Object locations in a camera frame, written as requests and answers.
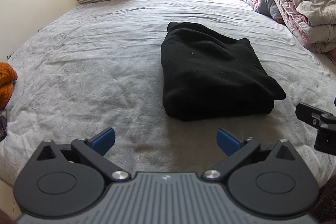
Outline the black zip jacket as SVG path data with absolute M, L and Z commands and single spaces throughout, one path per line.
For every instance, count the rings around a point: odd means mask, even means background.
M 248 39 L 171 22 L 161 45 L 163 107 L 184 122 L 269 114 L 286 94 Z

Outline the grey bed sheet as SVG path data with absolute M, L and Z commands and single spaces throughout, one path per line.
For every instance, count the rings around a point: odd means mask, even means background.
M 161 43 L 170 22 L 200 23 L 247 38 L 286 92 L 265 116 L 181 122 L 162 104 Z M 1 179 L 13 184 L 44 140 L 66 144 L 112 127 L 106 158 L 130 173 L 203 172 L 224 158 L 224 128 L 262 143 L 288 139 L 320 185 L 335 157 L 314 149 L 316 131 L 299 121 L 300 102 L 334 113 L 335 65 L 306 50 L 290 30 L 241 0 L 119 0 L 79 5 L 25 42 L 9 59 L 18 79 L 3 110 Z

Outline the orange knitted garment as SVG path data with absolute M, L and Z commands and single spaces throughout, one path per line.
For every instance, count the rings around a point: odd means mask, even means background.
M 0 109 L 8 104 L 14 91 L 14 82 L 18 79 L 17 72 L 5 62 L 0 63 Z

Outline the beige pink folded quilt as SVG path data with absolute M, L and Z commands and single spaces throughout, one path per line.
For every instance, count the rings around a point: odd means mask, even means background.
M 285 25 L 307 50 L 335 51 L 335 0 L 274 0 Z

